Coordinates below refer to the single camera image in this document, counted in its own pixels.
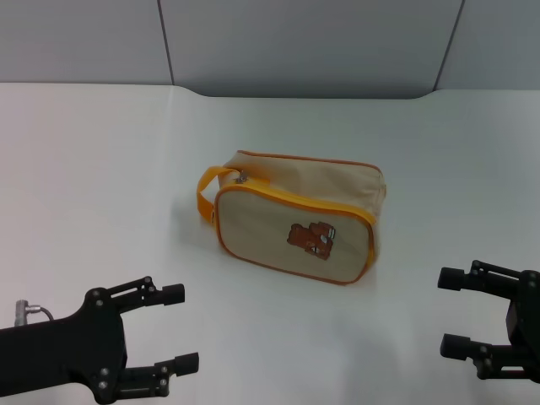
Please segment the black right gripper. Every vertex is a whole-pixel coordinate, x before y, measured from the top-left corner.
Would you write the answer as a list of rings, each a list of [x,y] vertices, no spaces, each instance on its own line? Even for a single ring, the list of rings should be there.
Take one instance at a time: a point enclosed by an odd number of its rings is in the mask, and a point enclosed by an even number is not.
[[[440,354],[447,359],[471,359],[480,380],[540,380],[540,273],[517,272],[474,260],[470,271],[443,267],[437,286],[490,294],[510,301],[506,315],[511,345],[492,345],[469,337],[445,334]]]

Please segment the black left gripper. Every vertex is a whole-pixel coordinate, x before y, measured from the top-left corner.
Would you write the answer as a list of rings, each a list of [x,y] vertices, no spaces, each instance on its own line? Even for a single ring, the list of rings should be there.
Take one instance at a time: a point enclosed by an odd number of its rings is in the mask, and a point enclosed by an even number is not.
[[[90,290],[71,316],[0,329],[0,397],[70,383],[87,386],[97,403],[167,397],[172,376],[198,372],[198,353],[121,372],[127,351],[120,314],[184,301],[182,283],[158,289],[146,276]]]

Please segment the beige orange-trimmed food bag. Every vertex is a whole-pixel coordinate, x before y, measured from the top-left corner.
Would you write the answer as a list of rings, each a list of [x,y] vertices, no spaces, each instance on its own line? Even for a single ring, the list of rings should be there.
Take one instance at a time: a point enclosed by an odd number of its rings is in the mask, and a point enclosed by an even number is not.
[[[242,150],[197,184],[197,210],[231,256],[340,285],[375,264],[385,197],[374,165]]]

